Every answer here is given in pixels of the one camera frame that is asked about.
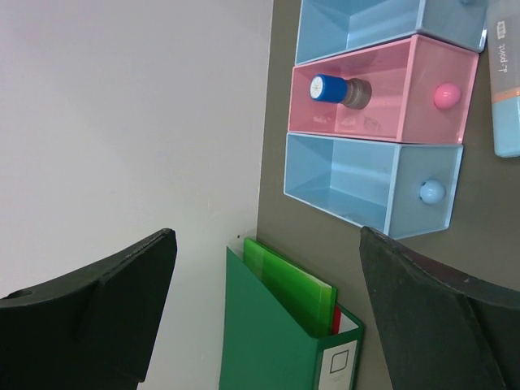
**blue knob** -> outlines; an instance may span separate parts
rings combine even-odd
[[[422,184],[419,196],[427,205],[435,205],[446,196],[446,188],[437,180],[428,180]]]
[[[310,97],[316,102],[337,104],[346,98],[347,88],[345,79],[319,74],[310,82]]]

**small bottle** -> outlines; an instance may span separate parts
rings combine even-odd
[[[372,97],[372,86],[366,80],[316,75],[310,82],[310,97],[316,102],[343,104],[354,110],[366,107]]]
[[[489,0],[487,44],[495,154],[520,156],[520,2]]]

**gray table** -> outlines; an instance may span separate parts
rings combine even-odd
[[[392,385],[359,260],[359,228],[285,197],[284,148],[300,4],[275,0],[258,212],[258,239],[340,291],[366,324],[358,390]],[[481,55],[449,230],[403,240],[481,279],[520,290],[520,159],[493,153],[488,54]]]

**blue drawer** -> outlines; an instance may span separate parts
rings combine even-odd
[[[449,227],[461,145],[401,145],[290,132],[284,193],[392,238]]]
[[[296,64],[421,33],[484,49],[488,0],[302,0]]]

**wall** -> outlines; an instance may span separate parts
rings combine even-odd
[[[271,1],[0,1],[0,295],[163,227],[143,389],[218,387],[225,245],[256,225]]]

